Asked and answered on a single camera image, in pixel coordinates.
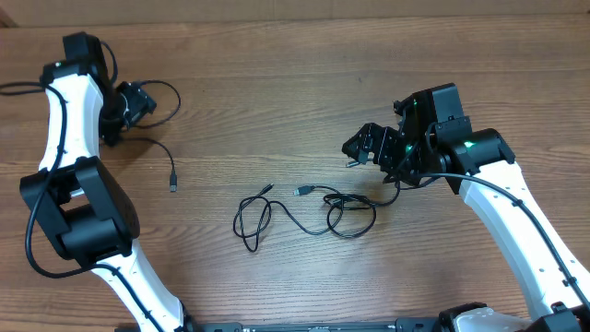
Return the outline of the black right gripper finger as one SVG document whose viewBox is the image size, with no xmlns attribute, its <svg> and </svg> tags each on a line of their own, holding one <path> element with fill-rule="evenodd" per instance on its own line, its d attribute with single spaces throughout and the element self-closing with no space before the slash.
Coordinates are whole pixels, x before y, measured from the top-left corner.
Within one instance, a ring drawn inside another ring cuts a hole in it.
<svg viewBox="0 0 590 332">
<path fill-rule="evenodd" d="M 357 132 L 360 139 L 378 139 L 383 135 L 383 128 L 376 123 L 364 124 Z"/>
<path fill-rule="evenodd" d="M 342 146 L 342 152 L 360 164 L 369 161 L 369 154 L 373 152 L 372 138 L 353 137 Z"/>
</svg>

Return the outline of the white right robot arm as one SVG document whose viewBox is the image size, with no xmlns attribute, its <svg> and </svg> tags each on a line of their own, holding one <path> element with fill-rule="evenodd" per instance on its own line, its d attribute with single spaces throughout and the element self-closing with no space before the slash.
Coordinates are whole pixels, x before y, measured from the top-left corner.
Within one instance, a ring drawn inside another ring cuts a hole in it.
<svg viewBox="0 0 590 332">
<path fill-rule="evenodd" d="M 445 179 L 488 229 L 525 296 L 529 319 L 494 316 L 483 303 L 441 312 L 442 331 L 586 331 L 589 272 L 529 191 L 501 134 L 475 131 L 450 83 L 393 104 L 397 128 L 364 124 L 343 146 L 353 164 L 372 161 L 384 181 L 418 189 Z"/>
</svg>

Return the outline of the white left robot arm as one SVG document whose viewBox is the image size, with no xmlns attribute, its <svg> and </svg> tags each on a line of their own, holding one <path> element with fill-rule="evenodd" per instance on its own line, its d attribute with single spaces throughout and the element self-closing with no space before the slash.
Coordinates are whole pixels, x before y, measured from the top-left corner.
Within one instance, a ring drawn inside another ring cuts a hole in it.
<svg viewBox="0 0 590 332">
<path fill-rule="evenodd" d="M 74 260 L 76 274 L 104 280 L 139 331 L 192 331 L 183 303 L 164 286 L 139 243 L 135 207 L 100 160 L 99 141 L 113 143 L 156 103 L 144 82 L 115 87 L 102 65 L 46 65 L 40 78 L 50 103 L 45 154 L 20 193 L 53 249 Z"/>
</svg>

